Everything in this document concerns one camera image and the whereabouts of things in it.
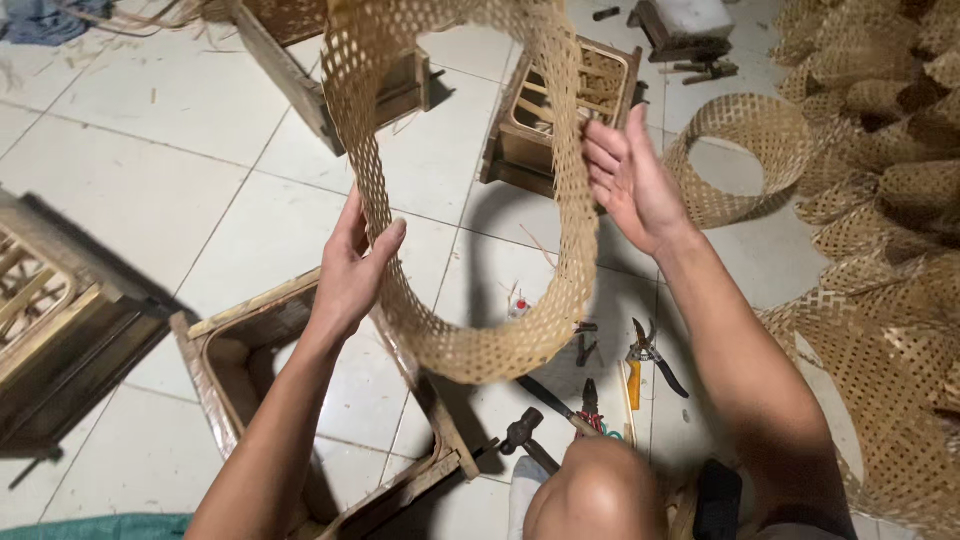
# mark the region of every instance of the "knee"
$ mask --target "knee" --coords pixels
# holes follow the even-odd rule
[[[646,462],[610,437],[574,442],[566,451],[562,472],[567,476],[567,503],[599,519],[634,513],[654,500],[654,478]]]

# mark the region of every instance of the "fingernail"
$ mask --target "fingernail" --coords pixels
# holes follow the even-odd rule
[[[390,226],[396,229],[396,234],[399,237],[403,238],[407,235],[407,220],[403,219],[402,217],[395,219]]]

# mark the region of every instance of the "forearm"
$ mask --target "forearm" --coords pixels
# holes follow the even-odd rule
[[[822,444],[828,429],[813,393],[706,237],[688,233],[656,255],[704,386],[734,436],[761,426],[771,435]]]
[[[332,328],[304,332],[197,509],[188,538],[282,538],[289,532],[342,335]]]
[[[655,255],[689,329],[704,387],[754,478],[761,511],[809,504],[849,520],[823,411],[706,237],[686,234]]]

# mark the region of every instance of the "white sock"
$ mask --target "white sock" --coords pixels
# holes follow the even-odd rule
[[[510,480],[510,520],[507,528],[507,540],[523,540],[523,520],[527,517],[527,508],[537,495],[537,491],[550,475],[533,457],[525,455],[514,467],[514,477]]]

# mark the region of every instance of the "blue cloth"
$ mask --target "blue cloth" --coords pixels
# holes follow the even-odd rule
[[[0,531],[0,540],[179,540],[193,514],[120,514]]]
[[[0,38],[10,43],[50,45],[56,47],[80,36],[93,22],[64,11],[74,11],[110,19],[110,0],[4,0],[7,26],[0,29]]]

